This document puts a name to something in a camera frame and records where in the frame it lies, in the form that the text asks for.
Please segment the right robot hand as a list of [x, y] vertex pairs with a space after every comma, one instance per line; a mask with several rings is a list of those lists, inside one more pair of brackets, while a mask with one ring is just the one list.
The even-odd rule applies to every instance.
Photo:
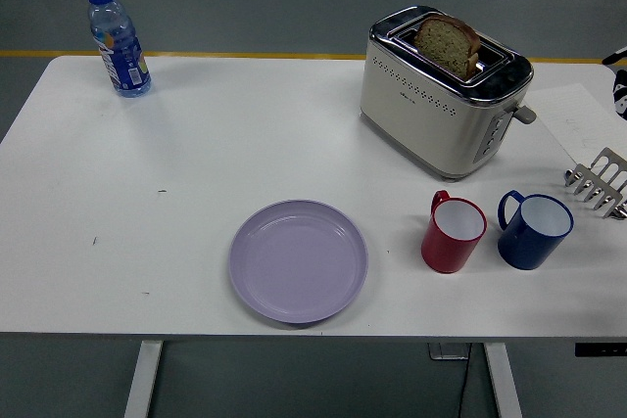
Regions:
[[[602, 64], [604, 66], [615, 65], [621, 59], [626, 58], [626, 50], [627, 47], [623, 47], [609, 56], [602, 59]], [[616, 113], [626, 119], [626, 105], [627, 105], [627, 71], [626, 69], [619, 70], [614, 79], [613, 84], [613, 100], [614, 100], [614, 108]]]

